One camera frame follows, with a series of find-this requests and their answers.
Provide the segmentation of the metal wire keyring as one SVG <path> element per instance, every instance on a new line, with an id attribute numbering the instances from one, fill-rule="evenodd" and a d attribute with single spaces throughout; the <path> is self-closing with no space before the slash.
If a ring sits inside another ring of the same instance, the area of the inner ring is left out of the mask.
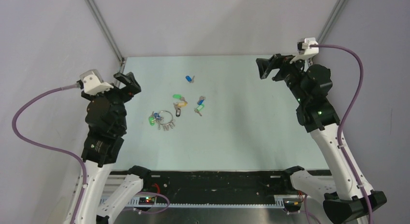
<path id="1" fill-rule="evenodd" d="M 161 120 L 156 120 L 158 130 L 169 131 L 175 128 L 175 117 L 170 111 L 161 110 L 158 113 L 161 116 Z"/>

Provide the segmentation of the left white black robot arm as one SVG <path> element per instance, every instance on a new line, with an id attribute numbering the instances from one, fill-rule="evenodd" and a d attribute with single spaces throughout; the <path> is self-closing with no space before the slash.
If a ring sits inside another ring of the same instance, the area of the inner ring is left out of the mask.
<path id="1" fill-rule="evenodd" d="M 112 224 L 134 194 L 148 193 L 153 187 L 153 180 L 144 175 L 148 170 L 140 168 L 140 174 L 129 174 L 100 204 L 127 130 L 124 104 L 141 92 L 133 73 L 116 73 L 114 78 L 124 87 L 104 82 L 97 70 L 80 75 L 81 96 L 89 101 L 85 118 L 89 131 L 80 159 L 80 184 L 65 224 Z"/>

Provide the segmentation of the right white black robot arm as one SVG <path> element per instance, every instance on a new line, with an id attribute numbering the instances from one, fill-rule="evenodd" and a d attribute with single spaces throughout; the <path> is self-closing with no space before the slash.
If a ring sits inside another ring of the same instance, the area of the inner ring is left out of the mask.
<path id="1" fill-rule="evenodd" d="M 298 102 L 299 124 L 318 145 L 332 175 L 325 182 L 300 166 L 284 171 L 281 188 L 287 194 L 301 191 L 322 204 L 328 219 L 334 224 L 356 220 L 370 221 L 373 211 L 387 201 L 382 191 L 376 191 L 358 167 L 344 137 L 339 131 L 341 121 L 327 99 L 333 83 L 328 68 L 314 64 L 304 68 L 302 60 L 291 55 L 275 54 L 256 60 L 260 79 L 272 70 L 273 81 L 284 81 Z"/>

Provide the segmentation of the blue tagged brass key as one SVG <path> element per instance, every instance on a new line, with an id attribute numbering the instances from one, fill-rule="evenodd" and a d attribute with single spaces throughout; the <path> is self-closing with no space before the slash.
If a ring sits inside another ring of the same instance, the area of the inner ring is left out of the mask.
<path id="1" fill-rule="evenodd" d="M 206 98 L 205 98 L 204 96 L 200 96 L 200 97 L 199 97 L 199 100 L 198 100 L 198 102 L 197 102 L 197 104 L 198 104 L 198 105 L 201 105 L 201 104 L 204 102 L 205 99 L 206 99 Z"/>

